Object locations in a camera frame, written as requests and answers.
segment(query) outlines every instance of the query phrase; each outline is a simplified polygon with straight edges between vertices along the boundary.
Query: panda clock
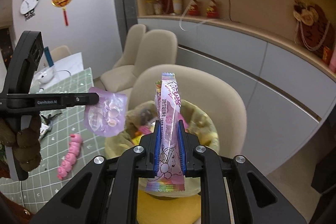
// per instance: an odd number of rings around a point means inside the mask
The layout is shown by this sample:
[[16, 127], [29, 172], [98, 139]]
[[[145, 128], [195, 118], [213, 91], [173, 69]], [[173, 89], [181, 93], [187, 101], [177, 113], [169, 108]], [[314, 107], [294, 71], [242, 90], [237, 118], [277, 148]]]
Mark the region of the panda clock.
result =
[[25, 16], [25, 20], [30, 19], [35, 15], [35, 7], [39, 0], [23, 0], [20, 6], [20, 13]]

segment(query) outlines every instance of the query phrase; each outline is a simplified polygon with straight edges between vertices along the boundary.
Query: red tassel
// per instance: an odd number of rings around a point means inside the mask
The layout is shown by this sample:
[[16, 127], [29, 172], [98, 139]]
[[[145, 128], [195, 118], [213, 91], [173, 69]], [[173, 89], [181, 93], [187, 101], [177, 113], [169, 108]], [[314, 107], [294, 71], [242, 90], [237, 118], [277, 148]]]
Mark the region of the red tassel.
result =
[[69, 22], [68, 22], [68, 16], [67, 16], [67, 12], [65, 9], [63, 9], [63, 15], [64, 15], [64, 22], [66, 26], [69, 26]]

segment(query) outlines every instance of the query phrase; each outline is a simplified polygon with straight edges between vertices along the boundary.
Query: pink caterpillar toy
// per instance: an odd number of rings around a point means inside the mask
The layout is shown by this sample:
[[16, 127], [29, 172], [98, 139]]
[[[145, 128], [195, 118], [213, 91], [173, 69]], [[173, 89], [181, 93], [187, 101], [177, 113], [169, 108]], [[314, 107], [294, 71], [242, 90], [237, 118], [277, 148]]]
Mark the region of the pink caterpillar toy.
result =
[[66, 154], [65, 160], [62, 161], [61, 166], [57, 168], [57, 177], [61, 180], [68, 175], [72, 166], [76, 163], [77, 156], [81, 151], [81, 144], [83, 139], [79, 134], [71, 134], [69, 142], [69, 153]]

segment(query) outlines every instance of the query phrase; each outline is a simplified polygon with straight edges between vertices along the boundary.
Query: silver screw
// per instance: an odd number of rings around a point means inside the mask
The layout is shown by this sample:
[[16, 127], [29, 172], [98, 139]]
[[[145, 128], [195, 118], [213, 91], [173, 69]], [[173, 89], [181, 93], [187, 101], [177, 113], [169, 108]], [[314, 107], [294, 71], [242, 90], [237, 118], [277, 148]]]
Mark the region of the silver screw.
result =
[[95, 164], [101, 164], [101, 163], [104, 162], [104, 158], [102, 156], [95, 157], [95, 159], [93, 160], [93, 162]]
[[143, 147], [140, 146], [140, 145], [138, 145], [138, 146], [136, 146], [136, 147], [133, 148], [133, 151], [135, 153], [141, 153], [143, 151]]
[[243, 164], [246, 161], [245, 157], [243, 156], [237, 156], [236, 157], [236, 162]]
[[207, 150], [203, 145], [199, 145], [196, 147], [196, 151], [199, 153], [203, 153], [205, 150]]

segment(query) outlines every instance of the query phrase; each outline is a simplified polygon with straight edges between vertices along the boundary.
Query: shelf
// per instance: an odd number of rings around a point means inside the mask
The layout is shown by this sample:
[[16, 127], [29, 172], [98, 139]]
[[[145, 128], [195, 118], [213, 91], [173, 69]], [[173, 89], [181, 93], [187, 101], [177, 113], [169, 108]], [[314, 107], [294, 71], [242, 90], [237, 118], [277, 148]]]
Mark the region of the shelf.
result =
[[[159, 15], [159, 16], [139, 16], [138, 19], [169, 19], [169, 20], [179, 20], [180, 16], [170, 16], [170, 15]], [[209, 20], [207, 17], [202, 16], [185, 16], [183, 21], [200, 23], [205, 20]], [[275, 46], [281, 47], [296, 56], [304, 59], [323, 73], [330, 77], [334, 82], [336, 82], [336, 73], [333, 73], [328, 66], [319, 59], [316, 55], [311, 53], [310, 51], [306, 50], [300, 45], [295, 44], [294, 41], [286, 39], [280, 35], [275, 33], [262, 30], [260, 28], [256, 28], [250, 25], [246, 25], [243, 23], [236, 23], [229, 20], [223, 19], [211, 19], [210, 21], [204, 22], [206, 25], [212, 25], [220, 28], [225, 28], [237, 32], [241, 32], [252, 37], [259, 38], [261, 40], [267, 41]]]

